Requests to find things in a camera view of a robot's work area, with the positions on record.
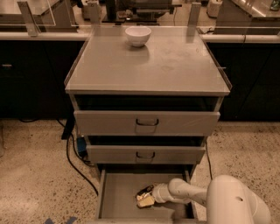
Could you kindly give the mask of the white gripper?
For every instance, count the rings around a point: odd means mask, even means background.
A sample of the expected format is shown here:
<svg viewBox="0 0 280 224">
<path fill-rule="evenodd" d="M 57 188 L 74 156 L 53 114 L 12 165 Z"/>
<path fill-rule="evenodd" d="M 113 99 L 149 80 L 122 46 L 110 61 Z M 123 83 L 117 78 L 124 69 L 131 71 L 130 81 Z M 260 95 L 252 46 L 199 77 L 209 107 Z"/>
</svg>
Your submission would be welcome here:
<svg viewBox="0 0 280 224">
<path fill-rule="evenodd" d="M 136 204 L 140 208 L 150 207 L 155 201 L 157 203 L 165 203 L 171 201 L 172 196 L 169 192 L 167 184 L 158 184 L 155 185 L 152 190 L 152 195 L 144 194 L 136 197 Z"/>
</svg>

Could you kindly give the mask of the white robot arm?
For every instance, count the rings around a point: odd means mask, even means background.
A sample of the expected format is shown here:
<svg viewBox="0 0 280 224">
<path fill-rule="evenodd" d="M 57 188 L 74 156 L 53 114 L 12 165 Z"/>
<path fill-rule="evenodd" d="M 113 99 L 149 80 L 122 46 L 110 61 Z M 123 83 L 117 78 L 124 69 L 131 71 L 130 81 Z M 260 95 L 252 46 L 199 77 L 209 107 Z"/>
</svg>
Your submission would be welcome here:
<svg viewBox="0 0 280 224">
<path fill-rule="evenodd" d="M 207 224 L 270 224 L 267 204 L 239 179 L 228 175 L 215 177 L 207 187 L 191 185 L 181 178 L 145 187 L 136 194 L 140 208 L 155 203 L 187 204 L 195 201 L 206 208 Z"/>
</svg>

